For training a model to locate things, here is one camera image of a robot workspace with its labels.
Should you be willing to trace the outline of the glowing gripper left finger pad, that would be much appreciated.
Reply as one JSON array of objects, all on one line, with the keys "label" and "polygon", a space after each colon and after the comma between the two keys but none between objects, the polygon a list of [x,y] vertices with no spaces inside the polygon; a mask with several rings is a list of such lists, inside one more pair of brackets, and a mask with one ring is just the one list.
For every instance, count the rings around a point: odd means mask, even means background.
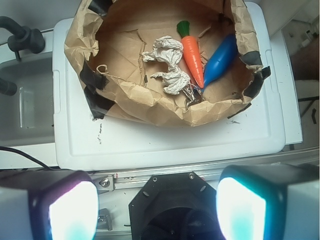
[{"label": "glowing gripper left finger pad", "polygon": [[92,240],[98,224],[96,185],[81,170],[2,170],[2,240]]}]

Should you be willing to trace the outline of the glowing gripper right finger pad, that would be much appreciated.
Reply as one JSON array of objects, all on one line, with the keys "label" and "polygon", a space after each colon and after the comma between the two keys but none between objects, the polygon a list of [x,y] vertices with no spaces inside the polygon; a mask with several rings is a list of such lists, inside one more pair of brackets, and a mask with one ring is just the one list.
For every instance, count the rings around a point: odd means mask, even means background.
[{"label": "glowing gripper right finger pad", "polygon": [[229,165],[217,185],[216,212],[227,240],[318,240],[320,167]]}]

